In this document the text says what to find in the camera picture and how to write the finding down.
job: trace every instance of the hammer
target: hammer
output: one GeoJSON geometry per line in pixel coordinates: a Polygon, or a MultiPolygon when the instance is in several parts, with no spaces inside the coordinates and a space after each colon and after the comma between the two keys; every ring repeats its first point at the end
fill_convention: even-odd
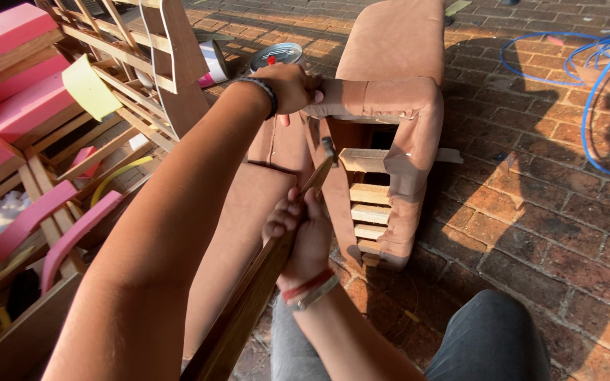
{"type": "MultiPolygon", "coordinates": [[[[338,156],[331,137],[321,138],[321,145],[326,151],[326,158],[319,164],[295,200],[301,210],[308,189],[311,187],[321,189],[331,167],[338,166],[338,156]]],[[[281,237],[272,237],[260,250],[194,357],[180,375],[181,380],[216,381],[227,380],[230,377],[265,304],[273,294],[276,279],[289,259],[297,232],[298,229],[294,229],[287,231],[281,237]]]]}

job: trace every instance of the hammer head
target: hammer head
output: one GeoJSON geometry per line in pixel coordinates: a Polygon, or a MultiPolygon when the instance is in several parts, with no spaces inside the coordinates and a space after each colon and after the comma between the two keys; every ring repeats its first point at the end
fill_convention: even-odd
{"type": "Polygon", "coordinates": [[[333,168],[336,168],[338,166],[338,153],[336,153],[334,149],[334,141],[331,140],[331,136],[324,136],[323,138],[321,138],[321,145],[326,151],[326,157],[334,158],[334,163],[331,166],[333,168]]]}

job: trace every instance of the paint can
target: paint can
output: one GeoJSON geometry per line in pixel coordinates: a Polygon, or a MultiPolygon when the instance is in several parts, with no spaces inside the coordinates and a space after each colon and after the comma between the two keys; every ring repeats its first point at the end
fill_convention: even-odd
{"type": "Polygon", "coordinates": [[[249,63],[251,73],[255,73],[259,68],[267,66],[267,58],[275,57],[276,62],[285,64],[303,65],[305,56],[303,56],[303,48],[297,43],[284,42],[265,48],[253,55],[249,63]]]}
{"type": "Polygon", "coordinates": [[[209,67],[209,72],[199,79],[199,87],[203,89],[227,81],[229,75],[225,67],[225,57],[222,55],[218,43],[214,40],[206,41],[200,43],[199,48],[209,67]]]}

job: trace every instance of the leg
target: leg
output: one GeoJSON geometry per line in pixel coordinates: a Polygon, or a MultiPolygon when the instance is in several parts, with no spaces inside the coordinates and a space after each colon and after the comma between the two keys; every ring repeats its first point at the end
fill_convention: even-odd
{"type": "Polygon", "coordinates": [[[485,290],[451,317],[425,376],[430,381],[545,381],[550,357],[529,311],[505,294],[485,290]]]}
{"type": "Polygon", "coordinates": [[[312,347],[286,308],[277,298],[272,315],[273,381],[330,381],[317,351],[312,347]]]}

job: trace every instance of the blue cable coil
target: blue cable coil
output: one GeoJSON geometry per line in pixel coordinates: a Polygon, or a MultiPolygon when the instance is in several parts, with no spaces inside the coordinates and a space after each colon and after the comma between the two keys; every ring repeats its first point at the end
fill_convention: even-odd
{"type": "Polygon", "coordinates": [[[599,59],[603,56],[609,59],[609,63],[606,64],[606,66],[604,66],[604,69],[602,69],[601,74],[599,75],[599,77],[597,78],[597,82],[592,86],[592,90],[590,91],[590,94],[588,96],[588,100],[585,102],[585,108],[583,109],[583,118],[582,118],[582,122],[581,122],[581,126],[580,126],[580,135],[581,135],[581,140],[583,143],[583,151],[585,151],[585,156],[588,158],[589,162],[597,169],[605,172],[606,174],[610,175],[610,170],[604,168],[601,164],[599,164],[594,157],[592,157],[592,155],[590,154],[590,150],[588,149],[588,139],[587,139],[587,134],[586,134],[586,128],[587,128],[587,123],[588,123],[588,115],[590,113],[590,107],[592,106],[592,103],[594,101],[594,94],[597,92],[600,83],[604,80],[604,77],[606,76],[606,74],[610,71],[610,35],[606,36],[606,37],[596,37],[596,36],[591,36],[591,35],[585,35],[583,33],[574,33],[574,32],[538,32],[538,33],[531,33],[528,35],[523,35],[521,37],[517,37],[516,39],[511,40],[510,42],[506,43],[502,48],[500,48],[500,61],[502,62],[502,64],[510,69],[511,71],[525,77],[525,78],[530,78],[530,79],[535,79],[536,81],[541,81],[541,82],[545,82],[545,83],[552,83],[554,85],[569,85],[569,86],[587,86],[587,84],[585,82],[582,82],[582,80],[572,74],[569,71],[569,65],[571,65],[573,68],[575,68],[575,63],[573,62],[573,57],[576,54],[579,54],[580,52],[584,52],[588,49],[595,49],[595,51],[590,54],[590,56],[587,58],[586,62],[585,62],[585,66],[588,66],[590,62],[594,61],[594,67],[595,68],[599,68],[599,59]],[[539,77],[535,77],[533,75],[528,75],[528,74],[524,74],[521,71],[518,71],[514,68],[512,68],[510,65],[508,65],[507,62],[505,62],[505,59],[503,58],[503,52],[505,51],[505,49],[512,45],[515,41],[521,40],[521,39],[526,39],[529,37],[534,37],[534,36],[542,36],[542,35],[564,35],[564,36],[574,36],[574,37],[584,37],[586,39],[592,39],[595,40],[594,43],[589,43],[586,44],[584,46],[581,46],[580,48],[577,48],[576,50],[574,50],[571,55],[564,61],[564,70],[566,71],[566,74],[569,75],[569,77],[575,79],[577,82],[563,82],[563,81],[552,81],[550,79],[543,79],[543,78],[539,78],[539,77]]]}

